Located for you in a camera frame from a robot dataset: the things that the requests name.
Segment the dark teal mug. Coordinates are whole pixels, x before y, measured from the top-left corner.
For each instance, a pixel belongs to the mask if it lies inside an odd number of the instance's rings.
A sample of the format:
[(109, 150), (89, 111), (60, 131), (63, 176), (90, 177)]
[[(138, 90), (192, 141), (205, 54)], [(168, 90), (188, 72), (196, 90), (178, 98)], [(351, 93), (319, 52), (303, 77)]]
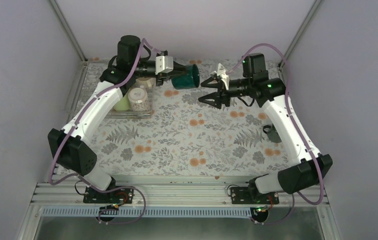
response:
[(172, 86), (177, 90), (196, 89), (200, 86), (200, 73), (196, 64), (186, 66), (183, 75), (171, 79)]

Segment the dark grey-green mug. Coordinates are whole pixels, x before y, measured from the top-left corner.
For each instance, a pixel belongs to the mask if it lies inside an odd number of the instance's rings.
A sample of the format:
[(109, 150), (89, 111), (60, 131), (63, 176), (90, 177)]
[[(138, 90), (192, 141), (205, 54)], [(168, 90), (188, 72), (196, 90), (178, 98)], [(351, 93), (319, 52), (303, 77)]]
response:
[(273, 143), (281, 143), (281, 137), (273, 124), (267, 124), (262, 127), (262, 131), (266, 134), (267, 138)]

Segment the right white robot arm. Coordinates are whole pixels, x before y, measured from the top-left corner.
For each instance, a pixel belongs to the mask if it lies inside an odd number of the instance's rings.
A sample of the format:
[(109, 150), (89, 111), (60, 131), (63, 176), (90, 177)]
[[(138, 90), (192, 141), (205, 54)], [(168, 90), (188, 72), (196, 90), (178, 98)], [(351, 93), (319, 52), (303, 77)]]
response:
[(216, 92), (198, 100), (220, 109), (229, 106), (232, 98), (250, 97), (265, 112), (286, 149), (288, 168), (256, 177), (250, 182), (248, 198), (255, 204), (266, 199), (268, 193), (297, 193), (313, 185), (323, 184), (333, 160), (309, 139), (286, 94), (280, 78), (270, 78), (262, 53), (249, 54), (242, 59), (243, 77), (230, 79), (229, 71), (218, 64), (202, 87)]

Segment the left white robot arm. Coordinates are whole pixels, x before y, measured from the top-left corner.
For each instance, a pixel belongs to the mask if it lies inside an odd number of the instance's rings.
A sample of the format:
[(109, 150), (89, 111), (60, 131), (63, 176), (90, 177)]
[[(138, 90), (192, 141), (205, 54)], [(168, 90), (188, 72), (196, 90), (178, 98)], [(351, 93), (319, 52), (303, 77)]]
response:
[(137, 78), (154, 78), (155, 85), (161, 86), (186, 73), (186, 66), (177, 63), (166, 50), (152, 47), (144, 38), (122, 36), (116, 55), (109, 60), (88, 101), (66, 125), (48, 133), (52, 154), (48, 183), (55, 186), (78, 177), (96, 191), (101, 201), (111, 202), (117, 191), (114, 178), (97, 166), (97, 154), (88, 145), (94, 132)]

